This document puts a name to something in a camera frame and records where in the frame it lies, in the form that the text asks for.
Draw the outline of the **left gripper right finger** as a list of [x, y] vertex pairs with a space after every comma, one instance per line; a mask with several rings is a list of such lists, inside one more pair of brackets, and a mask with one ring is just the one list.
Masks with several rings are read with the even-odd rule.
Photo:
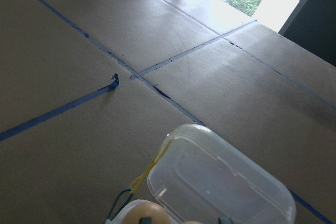
[[218, 224], [233, 224], [233, 221], [229, 217], [219, 217]]

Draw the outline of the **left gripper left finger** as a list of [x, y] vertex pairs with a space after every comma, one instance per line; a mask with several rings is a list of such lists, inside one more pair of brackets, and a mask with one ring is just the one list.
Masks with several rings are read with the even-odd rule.
[[152, 224], [152, 218], [151, 217], [142, 217], [139, 220], [139, 224]]

